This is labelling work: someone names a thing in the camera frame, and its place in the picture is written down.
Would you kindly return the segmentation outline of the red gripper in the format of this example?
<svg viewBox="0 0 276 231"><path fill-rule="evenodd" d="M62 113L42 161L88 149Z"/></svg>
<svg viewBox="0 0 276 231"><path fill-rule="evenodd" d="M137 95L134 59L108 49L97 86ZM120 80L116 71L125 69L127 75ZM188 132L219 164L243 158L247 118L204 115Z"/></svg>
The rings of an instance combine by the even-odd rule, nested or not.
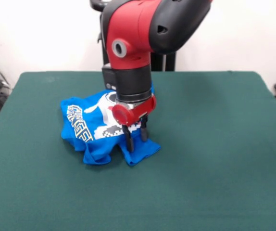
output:
<svg viewBox="0 0 276 231"><path fill-rule="evenodd" d="M147 130L148 115L155 109L156 103L156 97L152 94L149 99L141 103L117 103L112 107L114 119L118 124L122 125L122 130L126 140L126 147L129 152L134 151L134 141L128 126L132 126L141 119L141 139L142 141L147 141L149 137Z"/></svg>

